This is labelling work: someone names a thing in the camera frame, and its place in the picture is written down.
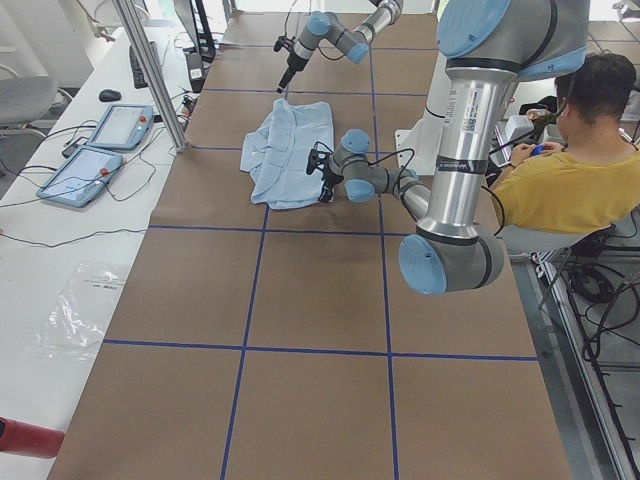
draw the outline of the black hair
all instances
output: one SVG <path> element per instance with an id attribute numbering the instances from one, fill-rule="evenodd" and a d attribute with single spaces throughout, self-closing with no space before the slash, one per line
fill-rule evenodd
<path id="1" fill-rule="evenodd" d="M 587 55 L 582 67 L 557 77 L 555 84 L 558 99 L 571 103 L 593 125 L 600 116 L 622 117 L 635 81 L 636 69 L 629 59 L 606 52 Z"/>

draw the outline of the red cylinder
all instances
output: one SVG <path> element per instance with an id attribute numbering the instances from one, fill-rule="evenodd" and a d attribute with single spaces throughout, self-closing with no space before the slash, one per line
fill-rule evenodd
<path id="1" fill-rule="evenodd" d="M 0 417 L 0 452 L 27 457 L 58 455 L 64 433 Z"/>

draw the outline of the person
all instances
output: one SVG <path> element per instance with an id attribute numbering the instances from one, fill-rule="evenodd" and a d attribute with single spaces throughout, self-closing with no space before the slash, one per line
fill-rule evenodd
<path id="1" fill-rule="evenodd" d="M 491 185 L 504 225 L 591 233 L 640 204 L 640 153 L 619 133 L 635 79 L 631 62 L 613 53 L 587 55 L 575 73 L 556 78 L 556 123 L 567 145 L 543 143 L 536 156 L 535 145 L 513 148 Z"/>

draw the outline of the white cloth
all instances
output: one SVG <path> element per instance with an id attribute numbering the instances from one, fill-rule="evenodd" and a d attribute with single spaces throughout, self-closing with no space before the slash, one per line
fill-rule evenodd
<path id="1" fill-rule="evenodd" d="M 309 151 L 319 141 L 333 148 L 331 107 L 325 102 L 293 106 L 279 98 L 260 128 L 245 136 L 240 170 L 256 186 L 253 203 L 273 209 L 299 208 L 318 201 L 322 173 L 307 175 Z"/>

